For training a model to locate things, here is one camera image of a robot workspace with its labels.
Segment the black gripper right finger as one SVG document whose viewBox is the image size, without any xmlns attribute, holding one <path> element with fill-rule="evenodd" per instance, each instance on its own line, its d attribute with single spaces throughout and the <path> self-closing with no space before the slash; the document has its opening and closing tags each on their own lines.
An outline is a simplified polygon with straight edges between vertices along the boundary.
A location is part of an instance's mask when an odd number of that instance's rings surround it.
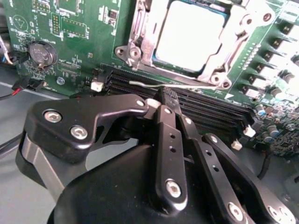
<svg viewBox="0 0 299 224">
<path fill-rule="evenodd" d="M 295 224 L 293 213 L 217 136 L 201 136 L 181 112 L 178 96 L 165 89 L 165 104 L 177 117 L 183 145 L 199 171 L 215 224 Z"/>
</svg>

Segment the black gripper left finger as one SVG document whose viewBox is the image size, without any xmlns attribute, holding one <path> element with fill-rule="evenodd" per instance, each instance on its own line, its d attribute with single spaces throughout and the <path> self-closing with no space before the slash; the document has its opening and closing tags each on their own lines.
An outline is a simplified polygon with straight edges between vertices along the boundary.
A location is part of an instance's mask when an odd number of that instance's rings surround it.
<svg viewBox="0 0 299 224">
<path fill-rule="evenodd" d="M 164 210 L 187 204 L 181 116 L 176 92 L 159 89 L 153 98 L 135 94 L 43 101 L 28 111 L 23 157 L 57 200 L 86 172 L 88 154 L 110 144 L 138 139 L 153 153 L 151 195 Z"/>
</svg>

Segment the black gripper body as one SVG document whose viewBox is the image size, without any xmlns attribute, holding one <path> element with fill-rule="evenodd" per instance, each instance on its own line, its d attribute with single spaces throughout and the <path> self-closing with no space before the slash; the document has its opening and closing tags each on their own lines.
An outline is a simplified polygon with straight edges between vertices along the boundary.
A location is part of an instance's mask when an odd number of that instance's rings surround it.
<svg viewBox="0 0 299 224">
<path fill-rule="evenodd" d="M 184 157 L 187 204 L 181 211 L 164 210 L 151 195 L 153 153 L 139 145 L 75 178 L 55 200 L 50 224 L 214 224 L 194 162 Z M 23 157 L 23 136 L 17 165 L 44 186 Z"/>
</svg>

